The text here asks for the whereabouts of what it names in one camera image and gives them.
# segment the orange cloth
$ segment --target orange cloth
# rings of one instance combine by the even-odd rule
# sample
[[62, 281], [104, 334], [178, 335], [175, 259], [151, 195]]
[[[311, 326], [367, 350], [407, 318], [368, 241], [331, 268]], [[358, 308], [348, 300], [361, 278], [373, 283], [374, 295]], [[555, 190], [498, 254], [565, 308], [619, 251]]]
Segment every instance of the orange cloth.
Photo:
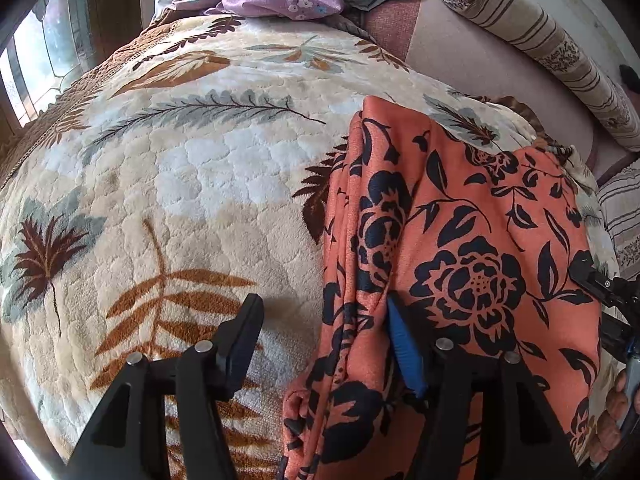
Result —
[[[568, 266], [588, 244], [575, 184], [533, 146], [491, 155], [367, 97], [334, 160], [318, 356], [284, 400], [280, 477], [401, 480], [424, 425], [386, 332], [386, 294], [469, 352], [519, 352], [572, 449], [598, 371], [600, 304]], [[473, 478], [481, 398], [461, 478]]]

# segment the metal screw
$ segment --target metal screw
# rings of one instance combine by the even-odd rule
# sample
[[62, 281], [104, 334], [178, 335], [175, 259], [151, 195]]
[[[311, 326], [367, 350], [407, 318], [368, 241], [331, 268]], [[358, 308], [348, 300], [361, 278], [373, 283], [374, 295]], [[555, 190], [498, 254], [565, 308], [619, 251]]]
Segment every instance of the metal screw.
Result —
[[133, 352], [127, 356], [127, 364], [130, 366], [137, 365], [144, 356], [140, 352]]
[[203, 339], [196, 343], [195, 349], [198, 354], [204, 354], [213, 348], [213, 343], [208, 339]]
[[504, 360], [507, 361], [510, 365], [516, 365], [520, 362], [520, 354], [517, 352], [505, 352]]
[[441, 337], [436, 340], [436, 346], [440, 350], [448, 352], [453, 348], [453, 341], [451, 339], [447, 339], [446, 337]]

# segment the stained glass window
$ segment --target stained glass window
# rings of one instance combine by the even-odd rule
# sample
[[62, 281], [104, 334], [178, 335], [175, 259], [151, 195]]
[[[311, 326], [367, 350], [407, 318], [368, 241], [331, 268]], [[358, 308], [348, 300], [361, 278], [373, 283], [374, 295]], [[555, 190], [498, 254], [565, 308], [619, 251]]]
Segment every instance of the stained glass window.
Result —
[[38, 0], [0, 56], [20, 124], [33, 121], [96, 64], [87, 0]]

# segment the striped pillow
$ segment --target striped pillow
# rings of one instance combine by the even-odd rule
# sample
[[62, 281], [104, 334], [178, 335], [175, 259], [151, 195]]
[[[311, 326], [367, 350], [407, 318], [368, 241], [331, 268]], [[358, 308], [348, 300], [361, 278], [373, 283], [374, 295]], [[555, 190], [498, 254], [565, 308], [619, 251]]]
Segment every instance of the striped pillow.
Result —
[[556, 76], [620, 143], [640, 151], [640, 119], [623, 89], [531, 0], [443, 0]]
[[613, 240], [620, 276], [631, 280], [640, 274], [640, 160], [602, 186], [598, 201]]

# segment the purple floral cloth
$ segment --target purple floral cloth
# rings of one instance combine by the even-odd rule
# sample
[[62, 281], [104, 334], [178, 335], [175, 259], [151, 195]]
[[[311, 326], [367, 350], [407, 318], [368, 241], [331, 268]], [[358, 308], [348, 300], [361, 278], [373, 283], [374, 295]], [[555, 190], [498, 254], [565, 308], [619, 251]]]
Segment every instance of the purple floral cloth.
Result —
[[201, 10], [203, 14], [286, 16], [292, 20], [314, 20], [342, 12], [342, 0], [174, 0], [174, 10]]

